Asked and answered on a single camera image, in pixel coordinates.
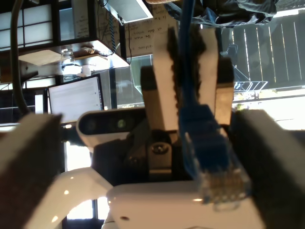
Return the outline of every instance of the black cable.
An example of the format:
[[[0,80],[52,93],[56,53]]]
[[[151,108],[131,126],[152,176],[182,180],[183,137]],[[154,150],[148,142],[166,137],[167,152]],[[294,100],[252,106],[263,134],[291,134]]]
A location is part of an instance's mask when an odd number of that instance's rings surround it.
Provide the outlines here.
[[[22,113],[27,115],[31,111],[27,107],[22,94],[20,72],[19,72],[19,59],[18,59],[18,38],[17,38],[17,26],[18,16],[22,6],[23,0],[16,0],[13,10],[11,12],[11,23],[10,23],[10,67],[12,74],[13,83],[13,95],[15,102]]]
[[[130,48],[130,27],[129,27],[129,23],[128,23],[128,36],[129,36],[128,46],[129,46],[129,51],[130,51],[130,63],[129,64],[131,64],[132,63],[132,49]]]
[[[109,0],[106,2],[106,4],[104,5],[104,7],[108,4],[108,2],[109,2]],[[103,3],[104,3],[104,1],[103,1]]]
[[[107,31],[107,29],[108,29],[109,23],[110,23],[110,21],[108,21],[108,23],[107,23],[106,27],[104,28],[104,32],[103,32],[103,36],[102,36],[102,40],[101,40],[101,41],[103,41],[103,40],[104,40],[104,36],[105,36],[106,31]]]
[[[110,34],[111,34],[111,42],[112,42],[112,52],[115,52],[115,40],[114,40],[114,31],[113,31],[113,23],[112,23],[112,14],[109,14],[109,25],[110,25]]]

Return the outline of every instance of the computer monitor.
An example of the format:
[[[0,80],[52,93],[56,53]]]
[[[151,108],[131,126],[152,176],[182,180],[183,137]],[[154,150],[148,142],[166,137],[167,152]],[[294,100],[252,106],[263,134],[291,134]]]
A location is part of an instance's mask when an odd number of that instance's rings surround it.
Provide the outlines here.
[[[76,122],[88,111],[104,109],[100,75],[49,87],[52,114],[62,114],[62,123]]]

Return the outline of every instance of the window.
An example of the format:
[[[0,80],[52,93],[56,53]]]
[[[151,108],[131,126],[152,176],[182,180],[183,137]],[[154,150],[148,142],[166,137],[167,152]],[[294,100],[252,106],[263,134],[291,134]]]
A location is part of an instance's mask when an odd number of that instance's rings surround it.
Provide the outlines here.
[[[55,84],[54,78],[48,79],[32,79],[28,80],[25,85],[26,88],[49,87]]]
[[[233,108],[265,110],[283,129],[305,130],[305,89],[262,90],[236,94]]]
[[[10,19],[11,12],[0,14],[0,51],[10,49]],[[20,11],[18,17],[19,47],[51,43],[52,40],[51,5]]]
[[[106,197],[98,198],[97,206],[98,206],[98,218],[105,220],[110,210],[107,198]]]
[[[69,142],[65,144],[66,170],[71,171],[78,168],[90,167],[91,158],[87,147],[71,146]],[[92,201],[87,200],[79,206],[73,208],[67,215],[68,219],[91,219],[93,218]]]
[[[111,108],[109,71],[100,73],[105,110]]]
[[[13,129],[15,129],[16,125],[13,124],[13,125],[7,125],[7,126],[2,126],[0,125],[0,132],[9,132],[9,131],[12,131]]]
[[[144,106],[141,68],[151,66],[153,55],[133,57],[131,67],[115,70],[118,108]]]
[[[266,25],[222,29],[223,55],[234,65],[235,91],[304,85],[305,10],[278,12]]]
[[[74,24],[73,24],[73,10],[72,8],[59,11],[61,21],[61,40],[74,39]]]

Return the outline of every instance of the whiteboard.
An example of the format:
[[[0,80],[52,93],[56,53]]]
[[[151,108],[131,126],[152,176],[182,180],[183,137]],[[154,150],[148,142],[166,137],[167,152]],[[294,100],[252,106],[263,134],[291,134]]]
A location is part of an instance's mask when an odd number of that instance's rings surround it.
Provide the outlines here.
[[[75,38],[89,37],[87,1],[72,0]]]
[[[110,13],[101,6],[96,6],[96,10],[98,37],[103,43],[107,44],[112,49],[111,32],[109,27]],[[132,57],[152,54],[154,34],[157,32],[167,31],[170,27],[177,29],[176,20],[167,13],[163,4],[152,5],[152,15],[153,19],[125,24],[127,57],[130,57],[129,42]],[[118,45],[120,42],[119,22],[114,17],[112,21],[115,45]],[[117,49],[116,53],[121,54],[120,47]]]

